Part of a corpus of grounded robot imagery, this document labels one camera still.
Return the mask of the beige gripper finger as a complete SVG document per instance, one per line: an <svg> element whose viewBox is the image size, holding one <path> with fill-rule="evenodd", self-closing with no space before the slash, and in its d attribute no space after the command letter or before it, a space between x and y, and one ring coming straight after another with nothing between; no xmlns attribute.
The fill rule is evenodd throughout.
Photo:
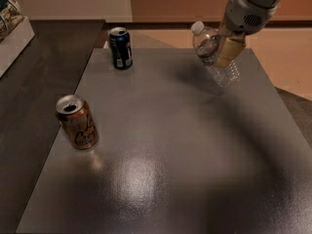
<svg viewBox="0 0 312 234"><path fill-rule="evenodd" d="M226 68L246 47L245 38L222 37L216 53L214 65Z"/></svg>
<svg viewBox="0 0 312 234"><path fill-rule="evenodd" d="M218 28L219 47L221 49L229 49L231 44L232 31L229 30L224 22Z"/></svg>

